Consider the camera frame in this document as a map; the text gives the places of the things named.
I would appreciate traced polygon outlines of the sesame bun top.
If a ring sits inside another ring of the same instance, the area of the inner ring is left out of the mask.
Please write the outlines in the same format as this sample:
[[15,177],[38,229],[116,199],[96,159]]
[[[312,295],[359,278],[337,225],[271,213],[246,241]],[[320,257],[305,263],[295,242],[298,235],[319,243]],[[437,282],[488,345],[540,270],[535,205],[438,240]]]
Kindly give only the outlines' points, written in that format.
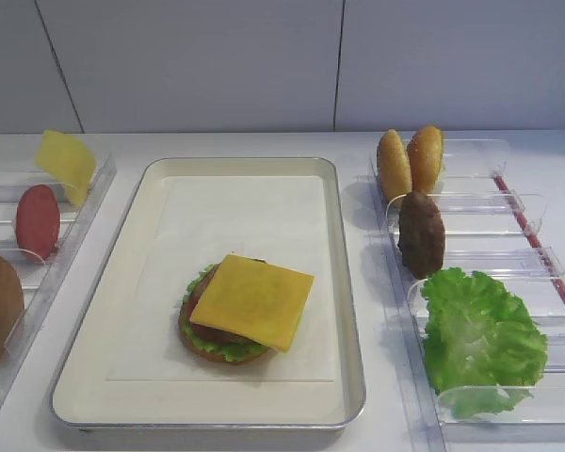
[[411,166],[412,190],[432,193],[443,163],[444,133],[433,125],[419,129],[407,147]]

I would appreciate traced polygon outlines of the sesame bun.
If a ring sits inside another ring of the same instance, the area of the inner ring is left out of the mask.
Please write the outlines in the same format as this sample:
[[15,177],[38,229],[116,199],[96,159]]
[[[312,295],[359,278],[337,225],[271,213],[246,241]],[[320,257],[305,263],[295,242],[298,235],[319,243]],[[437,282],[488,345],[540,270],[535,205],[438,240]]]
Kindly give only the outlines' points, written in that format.
[[419,129],[407,147],[411,166],[412,190],[432,193],[443,163],[444,133],[433,125]]
[[406,147],[395,129],[387,130],[379,140],[377,167],[387,202],[399,206],[403,196],[412,191],[412,175]]

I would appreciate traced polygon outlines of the cheese slice on burger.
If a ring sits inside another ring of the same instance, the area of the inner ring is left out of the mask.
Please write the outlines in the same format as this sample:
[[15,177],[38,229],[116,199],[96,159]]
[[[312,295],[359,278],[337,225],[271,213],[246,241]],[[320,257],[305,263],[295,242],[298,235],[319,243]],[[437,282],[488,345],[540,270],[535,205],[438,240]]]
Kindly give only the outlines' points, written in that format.
[[266,263],[266,269],[237,293],[227,291],[207,303],[210,283],[190,321],[244,336],[286,352],[290,349],[315,277]]

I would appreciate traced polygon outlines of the tomato slice in burger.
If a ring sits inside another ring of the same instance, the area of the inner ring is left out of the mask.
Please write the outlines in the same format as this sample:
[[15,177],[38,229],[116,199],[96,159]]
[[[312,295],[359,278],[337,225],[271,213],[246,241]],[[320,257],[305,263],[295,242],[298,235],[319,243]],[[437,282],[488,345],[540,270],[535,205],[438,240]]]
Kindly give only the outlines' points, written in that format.
[[194,324],[190,321],[190,316],[194,308],[198,303],[198,299],[191,297],[187,300],[186,307],[186,320],[189,323],[190,329],[196,333],[201,339],[209,342],[213,342],[218,345],[229,345],[229,344],[248,344],[250,340],[243,336],[236,335],[231,332],[222,331],[210,327],[205,327],[203,325]]

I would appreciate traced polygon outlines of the lettuce in burger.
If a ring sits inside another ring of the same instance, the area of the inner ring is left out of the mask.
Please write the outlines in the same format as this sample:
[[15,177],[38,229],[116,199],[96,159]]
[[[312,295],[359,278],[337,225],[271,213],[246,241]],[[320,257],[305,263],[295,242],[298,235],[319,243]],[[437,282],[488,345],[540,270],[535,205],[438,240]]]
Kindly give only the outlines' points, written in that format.
[[189,351],[209,362],[232,365],[249,363],[265,355],[269,348],[244,336],[190,322],[191,314],[217,269],[218,264],[205,267],[186,287],[178,316],[180,340]]

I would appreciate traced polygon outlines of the brown meat patty in rack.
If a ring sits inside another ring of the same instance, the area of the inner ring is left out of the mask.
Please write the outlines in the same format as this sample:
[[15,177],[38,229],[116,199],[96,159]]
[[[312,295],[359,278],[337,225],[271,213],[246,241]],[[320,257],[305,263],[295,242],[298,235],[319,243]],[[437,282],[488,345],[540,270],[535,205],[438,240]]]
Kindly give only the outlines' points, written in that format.
[[408,193],[399,212],[402,264],[415,279],[425,279],[444,263],[445,228],[437,204],[427,194]]

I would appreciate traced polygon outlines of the yellow cheese slice in rack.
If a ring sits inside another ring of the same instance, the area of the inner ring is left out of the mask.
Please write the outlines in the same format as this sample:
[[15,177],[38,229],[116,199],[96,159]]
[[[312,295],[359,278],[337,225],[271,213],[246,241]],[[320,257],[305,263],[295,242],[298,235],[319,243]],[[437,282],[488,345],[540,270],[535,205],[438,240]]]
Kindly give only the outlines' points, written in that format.
[[83,141],[57,130],[44,130],[35,163],[63,185],[72,205],[84,204],[96,160]]

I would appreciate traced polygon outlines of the green lettuce leaf in rack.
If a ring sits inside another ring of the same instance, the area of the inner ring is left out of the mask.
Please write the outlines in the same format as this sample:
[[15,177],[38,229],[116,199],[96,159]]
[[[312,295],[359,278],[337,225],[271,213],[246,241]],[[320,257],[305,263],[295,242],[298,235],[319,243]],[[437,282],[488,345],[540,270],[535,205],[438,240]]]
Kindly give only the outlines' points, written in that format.
[[483,272],[458,267],[434,273],[421,294],[428,380],[454,417],[511,411],[531,396],[548,341],[521,298]]

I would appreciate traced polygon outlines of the red tomato slice in rack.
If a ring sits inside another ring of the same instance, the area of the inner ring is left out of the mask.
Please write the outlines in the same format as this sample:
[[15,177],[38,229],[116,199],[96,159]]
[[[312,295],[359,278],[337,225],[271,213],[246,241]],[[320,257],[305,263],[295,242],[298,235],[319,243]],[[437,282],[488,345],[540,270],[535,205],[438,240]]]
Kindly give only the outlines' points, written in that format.
[[60,230],[60,211],[56,196],[47,185],[27,189],[20,198],[15,234],[19,248],[28,259],[47,260],[56,250]]

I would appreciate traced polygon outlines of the white paper liner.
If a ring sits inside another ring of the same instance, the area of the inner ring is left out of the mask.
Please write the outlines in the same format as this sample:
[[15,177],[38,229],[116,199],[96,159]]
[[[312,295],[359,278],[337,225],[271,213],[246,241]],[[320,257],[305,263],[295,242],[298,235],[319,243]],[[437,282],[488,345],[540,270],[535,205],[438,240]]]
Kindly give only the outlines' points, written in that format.
[[[331,381],[334,304],[323,182],[315,176],[169,177],[126,220],[127,295],[109,377],[119,380]],[[240,365],[210,363],[181,343],[188,283],[230,253],[315,277],[289,351]]]

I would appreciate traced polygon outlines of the white metal tray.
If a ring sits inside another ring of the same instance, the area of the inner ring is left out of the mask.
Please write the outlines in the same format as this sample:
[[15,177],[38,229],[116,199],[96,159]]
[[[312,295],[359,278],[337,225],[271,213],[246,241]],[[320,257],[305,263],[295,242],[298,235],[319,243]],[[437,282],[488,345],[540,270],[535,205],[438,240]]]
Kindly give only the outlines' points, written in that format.
[[[314,276],[287,352],[209,363],[187,285],[235,253]],[[365,382],[337,174],[317,157],[183,157],[144,171],[52,393],[77,428],[339,429]]]

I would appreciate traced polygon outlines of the bottom bun on tray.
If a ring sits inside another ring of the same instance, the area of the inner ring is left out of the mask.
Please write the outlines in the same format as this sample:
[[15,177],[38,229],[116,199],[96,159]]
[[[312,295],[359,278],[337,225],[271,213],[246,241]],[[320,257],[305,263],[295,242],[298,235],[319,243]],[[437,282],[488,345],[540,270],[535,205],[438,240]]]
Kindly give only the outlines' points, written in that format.
[[190,329],[186,320],[186,307],[180,309],[178,329],[183,345],[196,355],[212,363],[240,365],[249,363],[267,354],[269,348],[259,344],[229,344],[218,345],[201,339]]

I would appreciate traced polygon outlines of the right clear acrylic rack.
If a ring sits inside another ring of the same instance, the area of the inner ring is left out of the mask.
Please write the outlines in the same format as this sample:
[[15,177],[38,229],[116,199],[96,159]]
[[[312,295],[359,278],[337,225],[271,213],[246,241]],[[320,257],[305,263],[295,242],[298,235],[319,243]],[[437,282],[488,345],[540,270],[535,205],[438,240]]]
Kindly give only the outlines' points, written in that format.
[[403,266],[399,212],[382,192],[377,161],[369,163],[375,240],[387,261],[409,360],[400,387],[416,451],[565,450],[565,270],[538,238],[544,197],[516,192],[504,180],[508,152],[501,140],[449,139],[431,198],[445,227],[444,265],[502,282],[546,335],[543,377],[526,388],[465,386],[439,393],[430,387],[423,284]]

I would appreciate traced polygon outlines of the clear acrylic rack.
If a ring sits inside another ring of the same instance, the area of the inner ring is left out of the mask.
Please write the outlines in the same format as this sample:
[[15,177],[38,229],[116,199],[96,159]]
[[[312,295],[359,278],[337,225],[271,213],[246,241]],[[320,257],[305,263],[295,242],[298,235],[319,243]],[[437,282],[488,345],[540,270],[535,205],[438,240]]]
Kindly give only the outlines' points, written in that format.
[[409,360],[400,387],[416,451],[565,450],[565,270],[538,238],[544,197],[516,192],[504,180],[508,152],[501,140],[449,139],[431,198],[445,227],[444,265],[502,282],[546,335],[543,377],[526,388],[465,386],[439,393],[430,387],[423,284],[403,266],[399,212],[382,192],[377,161],[369,163],[375,240],[387,261]]
[[[24,291],[22,318],[6,340],[6,352],[0,360],[0,409],[115,174],[114,158],[110,154],[99,156],[88,197],[83,206],[75,207],[68,202],[64,185],[33,163],[7,162],[0,166],[0,256],[15,267]],[[17,249],[14,226],[20,198],[27,189],[40,184],[51,187],[56,195],[60,231],[56,251],[48,260],[34,262]]]

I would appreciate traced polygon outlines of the left clear acrylic rack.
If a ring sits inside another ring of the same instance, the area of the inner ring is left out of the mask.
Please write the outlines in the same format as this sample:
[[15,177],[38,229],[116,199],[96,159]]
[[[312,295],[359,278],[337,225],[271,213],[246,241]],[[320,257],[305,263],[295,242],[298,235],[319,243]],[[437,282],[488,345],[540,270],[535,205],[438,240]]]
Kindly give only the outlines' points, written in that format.
[[[0,409],[115,174],[114,158],[110,154],[99,156],[88,197],[83,206],[75,207],[68,202],[64,185],[33,163],[7,162],[0,166],[0,256],[15,267],[24,291],[22,318],[6,340],[6,352],[0,360]],[[60,231],[56,251],[48,260],[34,262],[17,249],[14,226],[20,198],[27,189],[40,184],[51,187],[56,195]]]

